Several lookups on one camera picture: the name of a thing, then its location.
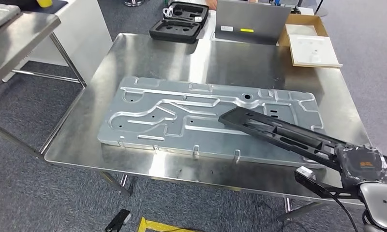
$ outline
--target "gray laptop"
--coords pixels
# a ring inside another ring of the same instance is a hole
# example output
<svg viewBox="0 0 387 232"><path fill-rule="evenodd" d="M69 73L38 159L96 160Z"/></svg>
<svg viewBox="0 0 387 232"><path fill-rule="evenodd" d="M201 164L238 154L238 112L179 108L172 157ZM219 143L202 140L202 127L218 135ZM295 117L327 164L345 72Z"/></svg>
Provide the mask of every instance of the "gray laptop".
<svg viewBox="0 0 387 232"><path fill-rule="evenodd" d="M256 44L275 45L291 8L218 0L215 37Z"/></svg>

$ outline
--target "stamped metal panel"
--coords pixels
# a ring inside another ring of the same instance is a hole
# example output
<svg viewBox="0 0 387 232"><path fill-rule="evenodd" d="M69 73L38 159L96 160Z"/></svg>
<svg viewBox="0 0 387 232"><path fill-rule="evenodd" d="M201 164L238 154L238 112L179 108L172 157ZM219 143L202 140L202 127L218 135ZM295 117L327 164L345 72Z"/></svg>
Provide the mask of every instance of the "stamped metal panel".
<svg viewBox="0 0 387 232"><path fill-rule="evenodd" d="M218 122L245 107L324 133L311 93L125 77L100 127L100 142L133 148L311 168L323 166Z"/></svg>

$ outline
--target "white cable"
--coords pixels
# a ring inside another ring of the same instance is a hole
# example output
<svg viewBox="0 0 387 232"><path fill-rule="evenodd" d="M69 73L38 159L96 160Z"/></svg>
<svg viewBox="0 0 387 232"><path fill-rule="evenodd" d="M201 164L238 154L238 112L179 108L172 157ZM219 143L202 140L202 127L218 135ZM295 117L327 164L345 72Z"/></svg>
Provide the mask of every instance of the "white cable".
<svg viewBox="0 0 387 232"><path fill-rule="evenodd" d="M165 17L170 18L174 14L174 7L170 6L169 8L163 8L162 13L165 15Z"/></svg>

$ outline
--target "orange label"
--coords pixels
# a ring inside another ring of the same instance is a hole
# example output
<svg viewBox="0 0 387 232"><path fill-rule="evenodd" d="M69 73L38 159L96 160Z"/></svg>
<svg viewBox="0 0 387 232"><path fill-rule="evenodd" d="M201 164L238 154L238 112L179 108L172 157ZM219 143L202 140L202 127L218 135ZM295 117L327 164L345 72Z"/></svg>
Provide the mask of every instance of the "orange label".
<svg viewBox="0 0 387 232"><path fill-rule="evenodd" d="M373 167L371 162L360 162L361 167Z"/></svg>

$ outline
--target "stainless steel table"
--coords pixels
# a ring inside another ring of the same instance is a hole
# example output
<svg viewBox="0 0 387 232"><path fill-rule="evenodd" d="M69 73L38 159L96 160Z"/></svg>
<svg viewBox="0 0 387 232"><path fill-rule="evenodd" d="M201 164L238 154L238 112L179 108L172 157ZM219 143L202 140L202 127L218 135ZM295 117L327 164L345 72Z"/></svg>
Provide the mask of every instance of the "stainless steel table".
<svg viewBox="0 0 387 232"><path fill-rule="evenodd" d="M311 92L328 135L358 145L369 142L338 69L293 67L286 47L208 40L182 44L154 41L147 35L119 34L51 144L46 161L104 174L141 175L330 202L297 183L292 167L205 157L194 160L187 155L101 144L97 140L100 124L125 76ZM316 176L341 186L336 171L319 170ZM105 177L121 188L111 176ZM361 205L359 201L345 202Z"/></svg>
<svg viewBox="0 0 387 232"><path fill-rule="evenodd" d="M26 13L23 12L10 20L8 23L0 27L0 82L9 72L22 73L27 75L34 75L44 78L57 79L61 81L69 81L74 83L80 83L85 88L81 74L72 63L70 57L62 47L58 38L54 35L53 30L61 23L60 19L53 14L43 13ZM13 68L19 64L19 62L30 54L30 52L47 36L50 36L54 45L61 53L68 66L76 75L76 78L68 78L55 76L45 73L29 72L22 70L14 70ZM0 127L0 135L9 141L19 145L21 148L28 151L35 157L44 158L44 152L48 148L49 143L54 138L57 131L60 129L63 121L67 117L70 107L54 131L51 133L45 144L39 149L31 147L29 144L21 141L8 131Z"/></svg>

